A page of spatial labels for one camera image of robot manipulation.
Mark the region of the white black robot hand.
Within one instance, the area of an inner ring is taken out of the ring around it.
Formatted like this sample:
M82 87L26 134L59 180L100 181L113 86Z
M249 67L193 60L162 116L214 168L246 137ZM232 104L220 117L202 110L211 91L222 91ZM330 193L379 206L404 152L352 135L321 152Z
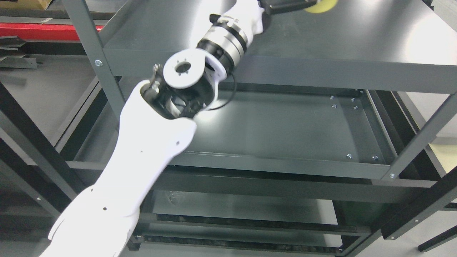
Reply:
M264 14L275 15L302 10L320 3L320 0L237 0L223 14L240 26L245 34L257 35L264 31Z

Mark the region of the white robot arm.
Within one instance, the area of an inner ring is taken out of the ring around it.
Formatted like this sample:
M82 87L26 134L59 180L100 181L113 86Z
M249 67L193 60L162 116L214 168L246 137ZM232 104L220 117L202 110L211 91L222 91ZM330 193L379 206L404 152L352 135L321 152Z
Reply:
M114 151L96 182L62 212L42 257L118 257L139 221L140 206L170 161L196 132L194 117L215 110L219 83L232 74L264 10L232 7L211 16L199 44L155 65L124 105Z

